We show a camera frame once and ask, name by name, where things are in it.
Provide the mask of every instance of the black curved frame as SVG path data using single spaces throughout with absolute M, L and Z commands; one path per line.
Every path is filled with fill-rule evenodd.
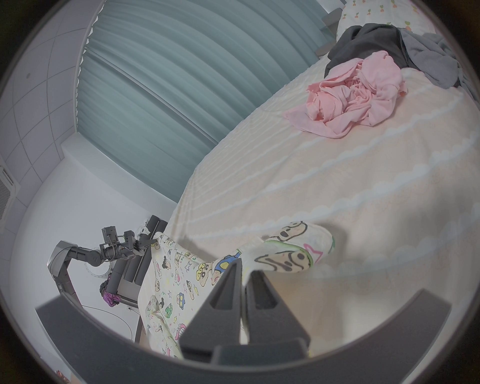
M 464 70 L 480 90 L 480 25 L 474 0 L 413 0 L 430 16 L 458 54 Z M 4 0 L 0 29 L 3 90 L 22 52 L 44 23 L 67 0 Z M 0 373 L 4 383 L 62 383 L 29 344 L 0 295 Z M 417 377 L 420 383 L 480 382 L 480 286 L 468 310 L 442 351 Z

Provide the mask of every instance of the cartoon print garment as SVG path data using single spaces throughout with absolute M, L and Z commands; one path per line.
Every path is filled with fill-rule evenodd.
M 155 295 L 145 309 L 144 319 L 150 347 L 175 358 L 181 358 L 178 339 L 231 262 L 242 258 L 242 283 L 246 284 L 250 273 L 258 269 L 306 271 L 335 246 L 325 228 L 303 221 L 290 223 L 266 241 L 255 237 L 214 262 L 204 262 L 161 232 L 155 238 Z M 240 342 L 246 340 L 242 328 Z

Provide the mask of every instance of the gray garment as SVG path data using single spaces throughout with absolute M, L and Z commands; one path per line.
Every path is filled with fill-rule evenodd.
M 403 43 L 410 59 L 425 73 L 425 76 L 441 88 L 461 86 L 480 109 L 477 92 L 464 75 L 455 53 L 447 45 L 445 39 L 434 33 L 425 33 L 423 36 L 400 28 Z

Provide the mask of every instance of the mattress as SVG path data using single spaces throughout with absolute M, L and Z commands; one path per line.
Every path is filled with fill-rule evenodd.
M 312 337 L 311 354 L 344 345 L 394 314 L 420 288 L 452 303 L 424 363 L 449 338 L 480 278 L 479 111 L 461 88 L 402 69 L 407 96 L 375 127 L 327 139 L 282 113 L 306 101 L 328 58 L 285 85 L 197 166 L 166 234 L 205 261 L 291 221 L 336 239 L 301 274 L 268 277 Z M 153 292 L 149 268 L 139 296 Z

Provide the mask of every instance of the purple cloth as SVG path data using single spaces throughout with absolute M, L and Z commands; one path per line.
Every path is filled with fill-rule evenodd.
M 103 300 L 105 300 L 110 307 L 115 307 L 117 304 L 120 304 L 120 296 L 108 292 L 104 292 Z

